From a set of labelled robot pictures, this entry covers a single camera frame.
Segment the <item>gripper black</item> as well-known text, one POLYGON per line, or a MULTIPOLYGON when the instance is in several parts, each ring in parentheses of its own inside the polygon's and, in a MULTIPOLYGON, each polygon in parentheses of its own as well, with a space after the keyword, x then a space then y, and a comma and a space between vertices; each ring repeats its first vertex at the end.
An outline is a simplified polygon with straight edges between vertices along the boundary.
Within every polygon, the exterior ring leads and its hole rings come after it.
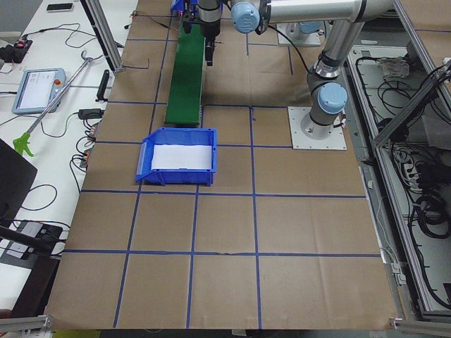
POLYGON ((195 6, 184 0, 182 22, 185 33, 191 32, 191 25, 199 25, 205 38, 205 61, 207 66, 213 65, 213 49, 216 37, 221 31, 221 1, 199 0, 195 6))

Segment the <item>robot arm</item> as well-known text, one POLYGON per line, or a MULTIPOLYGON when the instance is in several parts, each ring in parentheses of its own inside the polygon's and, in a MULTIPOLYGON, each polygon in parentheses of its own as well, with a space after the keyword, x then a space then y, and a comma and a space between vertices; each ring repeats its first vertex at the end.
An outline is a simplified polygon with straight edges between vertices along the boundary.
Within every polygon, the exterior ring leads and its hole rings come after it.
POLYGON ((278 35, 244 35, 223 9, 213 64, 204 69, 202 125, 221 144, 289 146, 288 106, 309 106, 306 66, 320 48, 281 46, 278 35))

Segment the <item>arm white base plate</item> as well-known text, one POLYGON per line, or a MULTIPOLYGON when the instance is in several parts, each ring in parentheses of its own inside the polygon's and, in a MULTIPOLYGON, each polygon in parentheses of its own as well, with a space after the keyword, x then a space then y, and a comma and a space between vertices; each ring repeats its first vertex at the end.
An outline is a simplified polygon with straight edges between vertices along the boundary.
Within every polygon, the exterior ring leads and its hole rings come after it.
POLYGON ((290 45, 289 40, 296 46, 314 47, 321 45, 320 31, 323 29, 323 21, 278 23, 276 27, 288 37, 278 35, 280 45, 290 45))
POLYGON ((310 107, 288 106, 292 147, 296 150, 346 151, 339 117, 329 126, 317 125, 310 118, 310 107))

